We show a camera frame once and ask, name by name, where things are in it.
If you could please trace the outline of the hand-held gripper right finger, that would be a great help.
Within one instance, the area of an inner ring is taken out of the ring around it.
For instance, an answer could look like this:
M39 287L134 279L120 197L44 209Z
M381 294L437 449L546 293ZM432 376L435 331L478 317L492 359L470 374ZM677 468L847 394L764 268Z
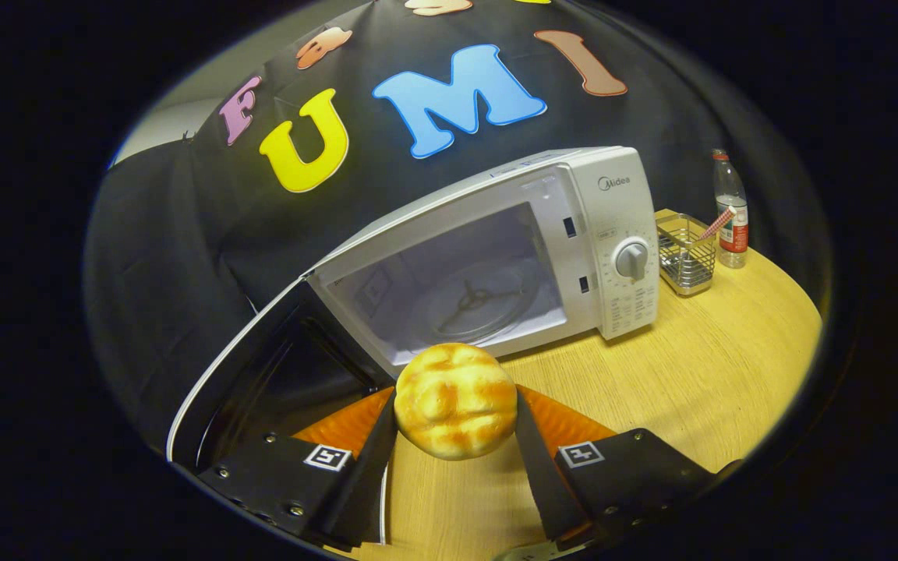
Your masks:
M723 483L741 460L710 471L648 429L613 431L518 386L514 435L546 538L613 544Z

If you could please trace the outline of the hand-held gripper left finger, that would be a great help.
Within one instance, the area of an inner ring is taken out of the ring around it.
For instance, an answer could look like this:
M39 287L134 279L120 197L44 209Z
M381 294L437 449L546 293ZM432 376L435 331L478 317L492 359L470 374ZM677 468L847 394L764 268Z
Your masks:
M352 550L380 542L396 440L393 387L286 436L263 431L197 475L207 492L291 539Z

